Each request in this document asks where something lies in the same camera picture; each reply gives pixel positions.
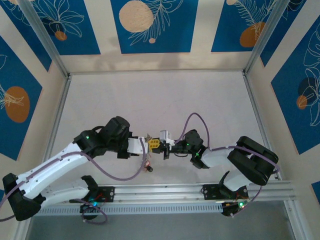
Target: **yellow object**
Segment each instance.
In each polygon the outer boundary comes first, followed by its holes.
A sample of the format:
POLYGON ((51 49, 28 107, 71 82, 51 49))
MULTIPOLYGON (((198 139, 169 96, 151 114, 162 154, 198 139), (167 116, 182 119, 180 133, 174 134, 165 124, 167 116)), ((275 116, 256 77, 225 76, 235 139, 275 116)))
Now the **yellow object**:
POLYGON ((160 140, 153 138, 148 141, 148 144, 149 144, 149 152, 152 152, 152 149, 157 149, 158 147, 160 147, 160 140))

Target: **white floor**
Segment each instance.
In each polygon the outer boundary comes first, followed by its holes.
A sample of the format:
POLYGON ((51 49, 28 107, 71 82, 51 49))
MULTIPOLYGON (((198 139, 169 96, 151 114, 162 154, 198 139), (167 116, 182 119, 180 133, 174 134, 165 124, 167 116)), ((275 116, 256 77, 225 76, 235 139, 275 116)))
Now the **white floor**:
MULTIPOLYGON (((53 154, 82 131, 105 125, 115 116, 129 121, 134 136, 150 134, 156 138, 161 130, 168 130, 177 139, 192 112, 206 121, 212 148, 230 145, 244 135, 262 144, 241 72, 113 72, 72 77, 53 154)), ((189 122, 187 130, 191 129, 197 129, 204 143, 207 142, 206 130, 197 116, 189 122)), ((142 158, 117 159, 116 153, 107 152, 96 160, 110 174, 126 178, 139 169, 142 158)), ((153 172, 143 171, 126 184, 217 182, 228 170, 223 166, 197 169, 189 160, 172 154, 164 161, 162 154, 152 154, 153 172)), ((123 184, 103 175, 89 162, 67 178, 73 180, 83 175, 93 176, 98 184, 123 184)))

